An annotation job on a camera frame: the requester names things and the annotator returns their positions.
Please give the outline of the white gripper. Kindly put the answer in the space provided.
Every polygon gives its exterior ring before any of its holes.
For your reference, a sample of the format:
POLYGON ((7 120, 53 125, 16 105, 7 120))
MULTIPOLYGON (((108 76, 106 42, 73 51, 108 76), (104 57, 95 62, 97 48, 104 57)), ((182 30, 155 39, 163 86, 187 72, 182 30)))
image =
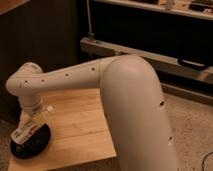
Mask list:
POLYGON ((20 98, 20 106, 28 115, 40 113, 43 108, 43 100, 40 96, 24 96, 20 98))

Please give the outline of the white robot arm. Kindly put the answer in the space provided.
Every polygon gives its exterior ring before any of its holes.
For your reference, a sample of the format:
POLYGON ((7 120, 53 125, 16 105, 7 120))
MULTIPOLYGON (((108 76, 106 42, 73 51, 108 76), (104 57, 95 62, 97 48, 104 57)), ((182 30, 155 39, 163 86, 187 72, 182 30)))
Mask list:
POLYGON ((100 90, 122 171, 180 171, 160 81, 142 57, 107 57, 47 73, 27 62, 6 81, 31 116, 42 110, 42 92, 89 88, 100 90))

